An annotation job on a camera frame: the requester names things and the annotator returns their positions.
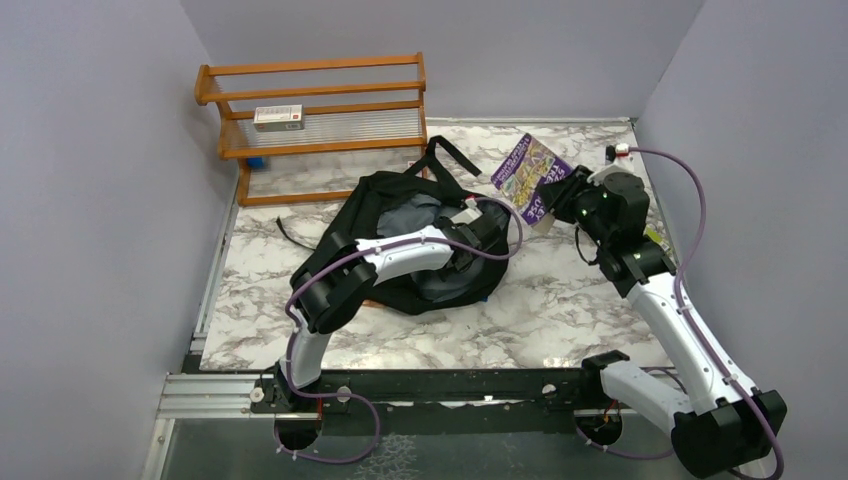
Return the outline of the purple treehouse book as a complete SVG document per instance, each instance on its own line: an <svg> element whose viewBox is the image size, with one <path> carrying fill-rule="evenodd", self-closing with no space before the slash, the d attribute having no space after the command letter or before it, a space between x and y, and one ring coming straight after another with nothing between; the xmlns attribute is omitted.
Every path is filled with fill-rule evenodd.
<svg viewBox="0 0 848 480"><path fill-rule="evenodd" d="M490 177L492 184L516 208L535 232L546 234L555 220L537 193L540 185L567 177L573 168L551 149L526 133Z"/></svg>

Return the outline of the black student backpack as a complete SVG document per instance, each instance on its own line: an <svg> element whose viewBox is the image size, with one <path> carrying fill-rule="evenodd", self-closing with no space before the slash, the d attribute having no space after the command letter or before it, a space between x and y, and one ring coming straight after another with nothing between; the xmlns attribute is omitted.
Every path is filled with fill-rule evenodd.
<svg viewBox="0 0 848 480"><path fill-rule="evenodd" d="M354 238L398 235L416 230L434 217L454 215L463 209L463 200L469 195L476 198L486 197L459 185L438 159L438 148L443 148L469 173L480 174L480 169L453 143L442 136L434 136L429 139L421 159L405 171L378 171L362 177L320 241L327 238L332 231L343 231ZM501 281L508 265L501 269ZM407 315L422 314L413 313L409 307L396 311Z"/></svg>

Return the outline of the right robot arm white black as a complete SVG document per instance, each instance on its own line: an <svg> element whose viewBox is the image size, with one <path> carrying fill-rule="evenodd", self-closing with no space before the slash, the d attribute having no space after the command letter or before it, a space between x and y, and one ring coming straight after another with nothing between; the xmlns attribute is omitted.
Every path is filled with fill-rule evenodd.
<svg viewBox="0 0 848 480"><path fill-rule="evenodd" d="M697 478L728 472L776 451L787 406L763 391L711 334L662 247L646 233L650 196L627 172L595 179L579 166L536 192L555 219L585 232L597 246L596 264L662 345L682 390L646 373L614 351L583 361L579 398L600 407L618 400L670 438L674 454Z"/></svg>

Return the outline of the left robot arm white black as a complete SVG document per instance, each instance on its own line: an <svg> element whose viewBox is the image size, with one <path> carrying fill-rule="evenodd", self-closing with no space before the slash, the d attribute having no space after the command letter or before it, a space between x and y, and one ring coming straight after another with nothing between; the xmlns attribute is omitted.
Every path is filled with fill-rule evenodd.
<svg viewBox="0 0 848 480"><path fill-rule="evenodd" d="M294 329L278 361L279 401L298 411L320 396L314 384L331 337L365 301L424 313L489 296L522 246L522 230L508 240L516 216L499 200L469 197L454 215L398 235L330 232L290 278L284 312Z"/></svg>

